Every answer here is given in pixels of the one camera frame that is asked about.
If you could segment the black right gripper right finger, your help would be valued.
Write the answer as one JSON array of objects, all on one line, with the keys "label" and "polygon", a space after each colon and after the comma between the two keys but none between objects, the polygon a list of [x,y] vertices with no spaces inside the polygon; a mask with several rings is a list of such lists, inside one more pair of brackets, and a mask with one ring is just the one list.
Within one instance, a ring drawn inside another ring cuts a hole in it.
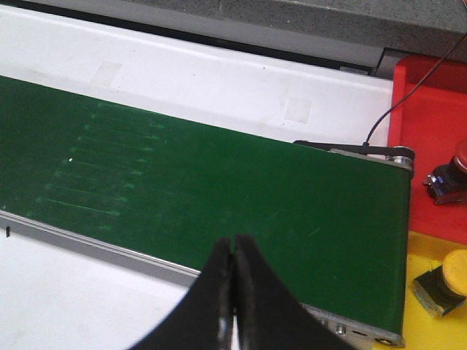
[{"label": "black right gripper right finger", "polygon": [[353,349],[325,328],[285,287],[249,235],[237,235],[233,254],[241,349]]}]

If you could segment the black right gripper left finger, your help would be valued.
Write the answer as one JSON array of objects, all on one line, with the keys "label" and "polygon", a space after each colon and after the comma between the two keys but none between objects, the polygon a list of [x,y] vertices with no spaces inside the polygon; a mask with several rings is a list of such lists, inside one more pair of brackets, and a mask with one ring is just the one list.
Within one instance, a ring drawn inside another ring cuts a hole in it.
[{"label": "black right gripper left finger", "polygon": [[231,240],[220,238],[169,315],[132,349],[230,349],[234,323]]}]

